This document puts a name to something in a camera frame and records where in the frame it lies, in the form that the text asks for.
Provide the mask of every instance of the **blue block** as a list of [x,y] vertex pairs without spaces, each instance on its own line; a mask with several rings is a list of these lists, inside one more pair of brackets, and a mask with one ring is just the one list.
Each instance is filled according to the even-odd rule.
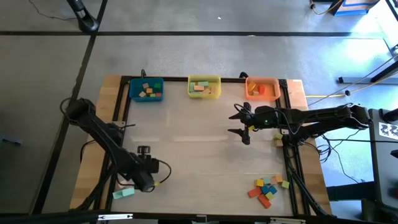
[[261,191],[263,194],[267,194],[269,192],[269,189],[267,186],[263,186],[263,187],[261,187]]
[[269,187],[269,191],[270,191],[272,194],[276,194],[276,192],[278,192],[278,190],[277,190],[274,186],[270,186],[270,187]]

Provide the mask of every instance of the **orange block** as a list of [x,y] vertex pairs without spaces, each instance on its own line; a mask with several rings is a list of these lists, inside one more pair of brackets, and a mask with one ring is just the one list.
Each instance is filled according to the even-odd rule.
[[205,87],[204,86],[200,86],[200,85],[194,85],[193,86],[193,90],[195,90],[195,91],[203,91],[203,90],[205,90]]
[[276,179],[276,182],[278,182],[278,183],[282,183],[282,181],[284,181],[284,180],[282,179],[282,176],[281,176],[281,175],[275,175],[275,179]]
[[249,198],[253,198],[260,194],[262,194],[262,191],[261,191],[261,188],[259,188],[259,187],[256,187],[255,189],[248,192]]
[[265,90],[266,90],[266,88],[265,88],[265,86],[264,85],[259,85],[259,93],[260,94],[264,94],[264,92],[265,92]]
[[259,201],[262,203],[262,205],[263,205],[265,208],[271,207],[271,203],[270,203],[269,200],[266,198],[266,196],[264,196],[263,194],[261,194],[261,195],[258,197],[258,199],[259,199]]
[[275,176],[271,177],[271,184],[277,184]]

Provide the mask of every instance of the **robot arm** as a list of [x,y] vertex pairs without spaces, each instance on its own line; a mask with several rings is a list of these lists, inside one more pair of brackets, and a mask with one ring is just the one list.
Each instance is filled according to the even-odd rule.
[[250,144],[249,130],[258,131],[268,128],[282,128],[289,130],[289,143],[304,142],[309,137],[318,137],[327,131],[339,128],[366,129],[371,122],[366,108],[358,105],[342,105],[335,108],[300,111],[297,109],[272,108],[259,106],[251,112],[251,105],[247,102],[238,113],[229,117],[239,119],[244,129],[229,129],[242,137],[244,144]]
[[136,154],[119,147],[121,142],[119,128],[106,124],[95,115],[95,105],[86,99],[71,101],[65,116],[70,124],[79,126],[90,134],[98,144],[111,155],[113,165],[119,175],[126,180],[132,179],[141,191],[148,191],[154,186],[146,163]]

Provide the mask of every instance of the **teal block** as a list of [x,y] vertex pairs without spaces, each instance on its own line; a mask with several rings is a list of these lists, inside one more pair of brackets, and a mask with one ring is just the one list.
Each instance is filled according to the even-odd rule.
[[204,87],[208,87],[209,86],[209,82],[205,81],[205,82],[198,82],[198,85],[204,86]]
[[270,191],[272,194],[276,194],[276,192],[278,192],[278,190],[277,190],[274,186],[270,186],[270,187],[269,187],[269,191]]
[[129,196],[129,195],[133,195],[135,193],[135,190],[133,187],[128,188],[128,189],[122,189],[122,190],[118,190],[117,192],[113,192],[113,199],[119,199],[119,198],[123,198],[125,196]]
[[195,86],[195,83],[191,82],[189,83],[189,91],[194,92],[195,90],[193,89],[193,86]]
[[271,180],[269,178],[263,178],[264,184],[271,184]]
[[262,191],[263,194],[268,194],[269,189],[268,189],[267,186],[263,186],[263,187],[261,187],[261,191]]

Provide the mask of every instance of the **concrete floor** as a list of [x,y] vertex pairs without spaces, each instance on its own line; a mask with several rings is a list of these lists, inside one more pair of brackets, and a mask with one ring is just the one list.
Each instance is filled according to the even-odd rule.
[[[74,16],[65,1],[33,2],[44,14]],[[96,16],[101,1],[86,0],[85,4]],[[317,9],[328,5],[319,4]],[[246,71],[255,76],[302,79],[306,94],[329,94],[341,88],[338,77],[367,75],[391,57],[386,43],[393,43],[394,37],[385,34],[396,21],[386,16],[390,13],[386,3],[376,7],[367,16],[334,17],[314,15],[305,0],[108,1],[100,31],[354,33],[352,37],[99,36],[79,97],[96,101],[105,75],[138,75],[142,68],[148,75],[162,76],[237,77]],[[74,20],[38,15],[28,0],[2,0],[0,31],[7,30],[78,31],[78,27]],[[0,144],[0,212],[24,213],[32,208],[62,118],[58,105],[70,96],[89,38],[0,35],[0,133],[24,140],[22,147]],[[373,86],[310,108],[353,102],[393,109],[398,107],[398,101],[393,101],[397,94],[395,86]],[[327,136],[345,138],[352,132],[344,129]],[[79,168],[78,150],[86,137],[83,131],[69,128],[44,212],[68,209]],[[353,138],[367,139],[368,132]],[[347,174],[358,181],[373,179],[369,144],[344,142],[337,150]],[[352,183],[343,175],[335,154],[322,168],[327,186]],[[355,218],[358,211],[356,202],[331,205],[340,217]]]

